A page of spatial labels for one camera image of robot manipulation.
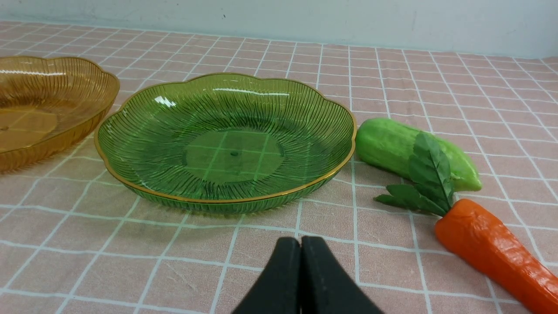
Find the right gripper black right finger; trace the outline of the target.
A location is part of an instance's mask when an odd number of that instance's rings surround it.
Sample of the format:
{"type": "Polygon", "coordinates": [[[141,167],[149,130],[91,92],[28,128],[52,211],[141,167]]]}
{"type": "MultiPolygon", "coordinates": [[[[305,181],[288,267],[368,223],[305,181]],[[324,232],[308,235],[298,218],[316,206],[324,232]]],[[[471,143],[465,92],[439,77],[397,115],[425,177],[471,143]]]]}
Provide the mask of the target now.
{"type": "Polygon", "coordinates": [[[325,240],[302,237],[300,300],[303,314],[382,314],[345,272],[325,240]]]}

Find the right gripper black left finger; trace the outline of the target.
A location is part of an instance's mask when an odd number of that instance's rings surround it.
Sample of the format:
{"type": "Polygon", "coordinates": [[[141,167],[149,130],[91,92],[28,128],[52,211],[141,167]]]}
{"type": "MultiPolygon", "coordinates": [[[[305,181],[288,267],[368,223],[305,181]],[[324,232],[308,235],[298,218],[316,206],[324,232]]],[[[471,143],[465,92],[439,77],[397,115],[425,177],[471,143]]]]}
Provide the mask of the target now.
{"type": "Polygon", "coordinates": [[[298,314],[301,247],[293,237],[280,237],[263,271],[234,314],[298,314]]]}

